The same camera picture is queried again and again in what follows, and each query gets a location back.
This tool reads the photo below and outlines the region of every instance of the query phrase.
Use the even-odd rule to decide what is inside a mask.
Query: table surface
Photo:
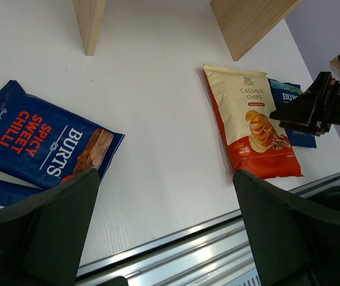
[[[209,0],[110,0],[94,57],[84,55],[71,0],[0,0],[0,88],[16,79],[126,134],[100,185],[82,265],[238,209],[205,63],[312,83],[284,21],[233,62]],[[316,150],[294,150],[305,177],[270,182],[291,189],[340,172],[334,128]]]

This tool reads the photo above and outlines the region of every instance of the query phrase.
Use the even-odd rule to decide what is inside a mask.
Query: orange and cream chip bag
[[[275,110],[266,73],[204,65],[212,107],[234,170],[260,178],[302,176]]]

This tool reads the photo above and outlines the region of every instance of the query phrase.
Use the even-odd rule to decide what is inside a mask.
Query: white table
[[[209,0],[107,6],[95,56],[86,57],[71,0],[0,0],[0,88],[16,79],[126,134],[100,185],[82,265],[238,209],[203,64],[312,83],[284,21],[235,63]],[[295,152],[306,177],[270,182],[291,189],[340,172],[334,128],[316,150]]]

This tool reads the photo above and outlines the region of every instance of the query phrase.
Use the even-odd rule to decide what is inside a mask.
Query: wall
[[[312,78],[340,53],[340,0],[304,0],[286,22]],[[336,126],[340,136],[340,126]]]

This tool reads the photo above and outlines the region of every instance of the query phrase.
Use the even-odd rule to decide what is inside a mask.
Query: wooden shelf leg
[[[85,55],[94,55],[107,0],[73,0]]]
[[[211,7],[232,59],[239,61],[301,1],[212,0]]]

